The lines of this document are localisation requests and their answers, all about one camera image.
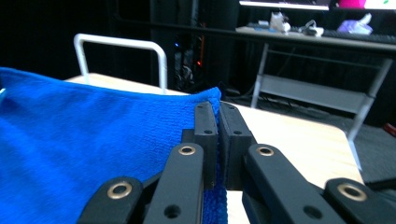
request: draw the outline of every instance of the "desk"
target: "desk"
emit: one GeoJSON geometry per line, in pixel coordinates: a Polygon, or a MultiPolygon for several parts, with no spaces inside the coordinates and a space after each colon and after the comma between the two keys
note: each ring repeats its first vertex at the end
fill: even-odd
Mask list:
{"type": "MultiPolygon", "coordinates": [[[[328,48],[335,47],[337,49],[341,49],[342,47],[353,47],[365,50],[367,53],[370,53],[371,51],[380,51],[386,49],[396,53],[396,45],[390,44],[368,43],[363,41],[353,41],[323,36],[316,37],[303,35],[300,33],[272,33],[268,31],[256,31],[253,28],[249,27],[237,28],[236,32],[242,34],[258,35],[265,38],[276,37],[279,38],[279,40],[292,40],[295,41],[296,44],[306,47],[309,47],[309,45],[311,44],[320,43],[328,48]]],[[[274,95],[308,102],[314,105],[323,105],[326,107],[355,114],[352,127],[347,132],[347,139],[349,141],[352,152],[354,153],[355,160],[358,163],[358,166],[361,167],[353,141],[358,134],[358,131],[363,124],[368,112],[370,111],[371,106],[373,105],[376,94],[378,93],[378,90],[381,87],[382,82],[384,81],[385,76],[387,75],[393,63],[393,60],[385,58],[380,66],[369,66],[367,64],[355,64],[332,60],[333,63],[343,63],[348,65],[357,65],[377,69],[377,73],[375,74],[372,85],[367,92],[345,91],[336,88],[320,86],[312,83],[306,83],[302,81],[264,74],[267,54],[271,52],[271,50],[269,50],[268,48],[269,45],[266,43],[262,51],[262,59],[255,82],[251,107],[256,107],[260,91],[263,91],[274,95]]]]}
{"type": "MultiPolygon", "coordinates": [[[[68,79],[84,83],[83,77],[68,79]]],[[[94,86],[122,91],[160,93],[157,87],[102,75],[90,75],[94,86]]],[[[168,91],[168,94],[185,94],[168,91]]],[[[324,188],[327,180],[346,177],[362,183],[345,134],[329,125],[295,119],[236,105],[258,143],[277,147],[312,184],[324,188]]],[[[229,223],[248,223],[241,192],[228,192],[229,223]]]]}

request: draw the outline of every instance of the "chair backrest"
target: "chair backrest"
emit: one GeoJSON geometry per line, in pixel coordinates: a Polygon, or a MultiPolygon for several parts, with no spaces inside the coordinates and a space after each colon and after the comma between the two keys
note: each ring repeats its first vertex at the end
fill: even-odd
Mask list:
{"type": "Polygon", "coordinates": [[[74,38],[74,46],[78,57],[78,64],[81,74],[85,78],[85,82],[90,84],[87,60],[85,58],[83,44],[84,42],[91,42],[96,44],[105,44],[119,47],[127,47],[133,49],[149,49],[157,52],[159,65],[159,80],[162,94],[166,94],[167,88],[167,65],[166,54],[163,49],[156,43],[145,40],[124,39],[116,37],[107,37],[100,35],[84,35],[77,34],[74,38]]]}

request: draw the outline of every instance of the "gray table leg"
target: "gray table leg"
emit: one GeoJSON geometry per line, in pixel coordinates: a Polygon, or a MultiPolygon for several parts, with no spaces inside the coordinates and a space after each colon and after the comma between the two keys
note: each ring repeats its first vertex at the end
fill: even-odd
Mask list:
{"type": "Polygon", "coordinates": [[[387,75],[388,70],[390,69],[392,63],[393,63],[392,59],[385,59],[382,62],[381,69],[376,73],[373,84],[367,93],[366,99],[364,100],[361,106],[361,110],[355,115],[355,118],[353,120],[353,125],[350,128],[349,132],[347,133],[347,140],[349,142],[353,142],[355,140],[359,128],[366,119],[366,116],[369,113],[371,106],[373,105],[376,94],[378,93],[378,90],[381,87],[382,82],[384,81],[385,76],[387,75]]]}
{"type": "Polygon", "coordinates": [[[254,83],[254,92],[251,99],[251,108],[256,108],[257,100],[259,99],[260,90],[262,88],[262,76],[264,73],[265,62],[267,61],[268,55],[268,44],[264,44],[264,49],[262,50],[262,60],[260,61],[259,72],[257,73],[256,82],[254,83]]]}

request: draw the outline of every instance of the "blue towel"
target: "blue towel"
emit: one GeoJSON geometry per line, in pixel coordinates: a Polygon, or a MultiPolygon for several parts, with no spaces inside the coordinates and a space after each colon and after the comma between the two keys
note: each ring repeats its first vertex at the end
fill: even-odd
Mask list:
{"type": "MultiPolygon", "coordinates": [[[[0,68],[0,222],[75,223],[107,180],[159,173],[194,107],[218,89],[163,96],[86,86],[0,68]]],[[[204,195],[204,223],[227,223],[226,192],[204,195]]]]}

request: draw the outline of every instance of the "computer monitor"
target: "computer monitor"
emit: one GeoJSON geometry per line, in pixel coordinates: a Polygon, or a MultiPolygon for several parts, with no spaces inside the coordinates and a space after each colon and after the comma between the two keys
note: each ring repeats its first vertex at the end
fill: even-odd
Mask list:
{"type": "Polygon", "coordinates": [[[338,6],[340,8],[395,10],[396,0],[339,0],[338,6]]]}
{"type": "Polygon", "coordinates": [[[240,0],[241,6],[329,10],[332,0],[240,0]]]}

